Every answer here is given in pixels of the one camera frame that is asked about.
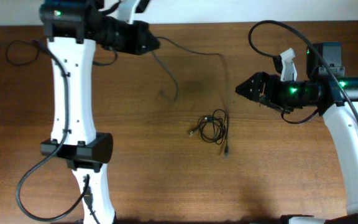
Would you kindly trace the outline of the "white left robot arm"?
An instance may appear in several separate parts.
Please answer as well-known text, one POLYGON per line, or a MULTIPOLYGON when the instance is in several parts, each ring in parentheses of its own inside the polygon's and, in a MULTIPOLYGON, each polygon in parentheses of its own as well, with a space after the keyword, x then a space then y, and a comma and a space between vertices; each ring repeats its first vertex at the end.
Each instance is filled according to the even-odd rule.
POLYGON ((54 123, 50 139, 41 145, 45 156, 66 161, 75 176, 84 206, 84 223, 114 223, 107 166, 113 138, 96 131, 92 112, 91 74, 97 46, 116 54, 142 55, 159 48, 149 25, 134 19, 148 1, 45 1, 40 19, 53 60, 54 123))

